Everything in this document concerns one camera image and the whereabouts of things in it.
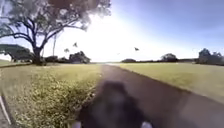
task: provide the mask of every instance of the grass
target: grass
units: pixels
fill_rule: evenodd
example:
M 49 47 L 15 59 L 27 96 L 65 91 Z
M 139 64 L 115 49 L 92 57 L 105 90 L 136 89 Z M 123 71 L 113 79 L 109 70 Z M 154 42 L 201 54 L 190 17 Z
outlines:
M 20 127 L 67 127 L 91 97 L 98 65 L 2 69 L 1 87 Z
M 9 65 L 9 64 L 10 64 L 9 61 L 1 60 L 1 59 L 0 59 L 0 66 L 6 66 L 6 65 Z
M 224 67 L 183 63 L 120 64 L 119 66 L 224 103 Z

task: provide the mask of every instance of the blue sky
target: blue sky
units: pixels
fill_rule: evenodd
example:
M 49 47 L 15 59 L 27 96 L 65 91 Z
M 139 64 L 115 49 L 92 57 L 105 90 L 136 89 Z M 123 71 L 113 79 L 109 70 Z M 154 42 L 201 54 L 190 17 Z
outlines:
M 70 48 L 71 53 L 83 50 L 92 61 L 120 61 L 159 59 L 168 52 L 197 57 L 205 47 L 224 53 L 223 12 L 222 0 L 112 0 L 111 17 L 93 18 L 88 32 L 65 30 L 56 54 L 68 56 L 64 49 Z M 74 42 L 79 48 L 72 47 Z M 45 56 L 52 54 L 52 44 L 47 44 Z

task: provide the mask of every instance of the flying bird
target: flying bird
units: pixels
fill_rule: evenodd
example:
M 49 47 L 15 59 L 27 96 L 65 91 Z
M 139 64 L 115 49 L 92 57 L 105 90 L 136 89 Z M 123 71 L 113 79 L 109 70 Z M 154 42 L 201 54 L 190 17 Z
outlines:
M 74 46 L 74 47 L 78 47 L 77 42 L 75 42 L 75 43 L 73 44 L 73 46 Z
M 139 49 L 135 47 L 135 51 L 139 51 Z

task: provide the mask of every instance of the path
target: path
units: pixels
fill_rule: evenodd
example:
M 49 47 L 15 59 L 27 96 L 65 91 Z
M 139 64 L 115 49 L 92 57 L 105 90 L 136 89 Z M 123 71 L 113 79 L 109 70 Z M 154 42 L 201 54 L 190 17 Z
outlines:
M 120 81 L 155 128 L 224 128 L 224 106 L 118 67 L 102 66 L 104 81 Z

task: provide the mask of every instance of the dark object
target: dark object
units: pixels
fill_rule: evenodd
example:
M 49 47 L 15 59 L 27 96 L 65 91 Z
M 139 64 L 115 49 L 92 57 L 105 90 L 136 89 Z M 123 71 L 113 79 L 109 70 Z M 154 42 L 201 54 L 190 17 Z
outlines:
M 140 128 L 145 120 L 135 100 L 118 82 L 105 82 L 95 99 L 83 106 L 83 128 Z

